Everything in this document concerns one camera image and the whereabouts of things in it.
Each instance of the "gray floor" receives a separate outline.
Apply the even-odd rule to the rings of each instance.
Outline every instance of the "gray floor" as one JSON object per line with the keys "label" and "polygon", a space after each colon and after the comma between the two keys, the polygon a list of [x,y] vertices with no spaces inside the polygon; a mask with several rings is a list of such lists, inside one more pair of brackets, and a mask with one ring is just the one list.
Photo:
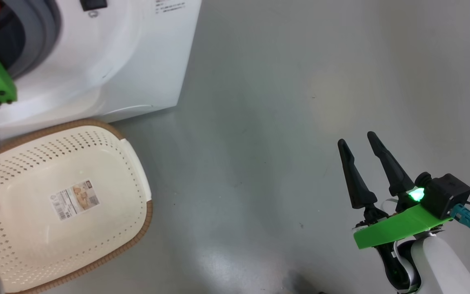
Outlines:
{"label": "gray floor", "polygon": [[[470,2],[205,0],[177,107],[114,124],[153,190],[142,241],[61,293],[393,293],[359,251],[336,142],[470,184]],[[470,270],[470,232],[442,233]]]}

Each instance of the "washing machine drum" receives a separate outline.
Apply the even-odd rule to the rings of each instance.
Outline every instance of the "washing machine drum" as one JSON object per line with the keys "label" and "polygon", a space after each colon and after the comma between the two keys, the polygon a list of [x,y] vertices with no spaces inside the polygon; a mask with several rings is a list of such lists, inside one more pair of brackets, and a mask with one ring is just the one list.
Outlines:
{"label": "washing machine drum", "polygon": [[32,71],[52,52],[61,18],[55,0],[3,0],[0,61],[12,78]]}

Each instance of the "sticker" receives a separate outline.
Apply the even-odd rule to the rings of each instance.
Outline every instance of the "sticker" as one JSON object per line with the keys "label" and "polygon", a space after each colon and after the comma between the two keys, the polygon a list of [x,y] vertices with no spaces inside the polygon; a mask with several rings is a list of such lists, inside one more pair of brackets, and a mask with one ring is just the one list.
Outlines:
{"label": "sticker", "polygon": [[176,11],[185,7],[185,0],[155,0],[155,14]]}
{"label": "sticker", "polygon": [[66,220],[99,204],[90,180],[71,186],[50,196],[50,202],[60,220]]}

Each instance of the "black rectangular latch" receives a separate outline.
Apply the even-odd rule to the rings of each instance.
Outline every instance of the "black rectangular latch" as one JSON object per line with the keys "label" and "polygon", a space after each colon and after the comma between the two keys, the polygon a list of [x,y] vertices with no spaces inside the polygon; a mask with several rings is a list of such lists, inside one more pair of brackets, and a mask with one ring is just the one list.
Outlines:
{"label": "black rectangular latch", "polygon": [[81,0],[83,11],[93,11],[100,8],[108,7],[106,0]]}

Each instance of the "white washing machine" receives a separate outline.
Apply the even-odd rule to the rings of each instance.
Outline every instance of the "white washing machine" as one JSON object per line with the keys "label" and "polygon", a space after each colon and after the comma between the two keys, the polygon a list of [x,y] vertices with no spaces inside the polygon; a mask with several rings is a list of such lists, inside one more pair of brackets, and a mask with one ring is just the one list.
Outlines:
{"label": "white washing machine", "polygon": [[[4,2],[15,7],[15,1]],[[32,8],[47,2],[53,21],[39,17],[37,23],[55,37],[47,29],[35,32],[50,50],[11,73],[18,101],[0,107],[0,138],[87,117],[112,122],[177,104],[201,0],[18,1]],[[34,30],[37,23],[22,26]],[[25,44],[22,55],[37,47]]]}

